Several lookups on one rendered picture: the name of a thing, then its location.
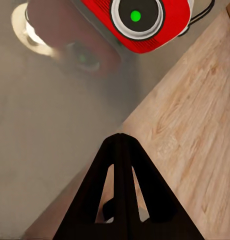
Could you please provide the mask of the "radio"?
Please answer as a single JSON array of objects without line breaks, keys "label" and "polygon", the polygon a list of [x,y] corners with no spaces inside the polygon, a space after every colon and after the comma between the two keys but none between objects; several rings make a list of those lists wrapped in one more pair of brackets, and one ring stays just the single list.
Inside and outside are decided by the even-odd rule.
[{"label": "radio", "polygon": [[145,54],[176,37],[209,14],[215,0],[191,18],[194,0],[81,0],[129,50]]}]

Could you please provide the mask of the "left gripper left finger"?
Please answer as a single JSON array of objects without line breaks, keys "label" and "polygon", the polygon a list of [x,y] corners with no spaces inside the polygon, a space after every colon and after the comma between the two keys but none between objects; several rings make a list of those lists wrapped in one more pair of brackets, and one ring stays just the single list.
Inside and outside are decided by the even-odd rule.
[{"label": "left gripper left finger", "polygon": [[[95,223],[108,168],[112,164],[113,222]],[[128,240],[120,133],[103,141],[52,240]]]}]

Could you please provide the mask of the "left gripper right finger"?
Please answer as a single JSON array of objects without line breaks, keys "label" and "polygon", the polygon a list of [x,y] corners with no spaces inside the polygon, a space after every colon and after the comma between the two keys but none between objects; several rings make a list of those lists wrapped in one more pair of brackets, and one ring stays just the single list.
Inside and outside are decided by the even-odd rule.
[{"label": "left gripper right finger", "polygon": [[[128,240],[205,240],[140,142],[120,134]],[[134,168],[151,223],[140,220]]]}]

